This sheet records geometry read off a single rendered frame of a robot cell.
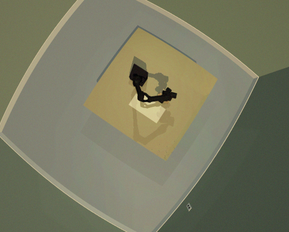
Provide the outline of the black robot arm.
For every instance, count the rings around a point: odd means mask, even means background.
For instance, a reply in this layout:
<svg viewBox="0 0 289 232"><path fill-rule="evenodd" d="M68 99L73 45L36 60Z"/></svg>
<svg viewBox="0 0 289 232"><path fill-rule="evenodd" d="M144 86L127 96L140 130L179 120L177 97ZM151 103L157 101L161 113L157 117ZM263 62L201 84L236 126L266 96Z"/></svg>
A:
<svg viewBox="0 0 289 232"><path fill-rule="evenodd" d="M137 99L141 102L155 102L155 101L170 101L172 98L176 99L177 93L169 92L169 91L162 91L162 95L157 96L149 96L147 93L141 91L140 88L140 81L141 77L139 75L133 77L133 86L136 88L137 91ZM144 100L144 96L146 96L148 99Z"/></svg>

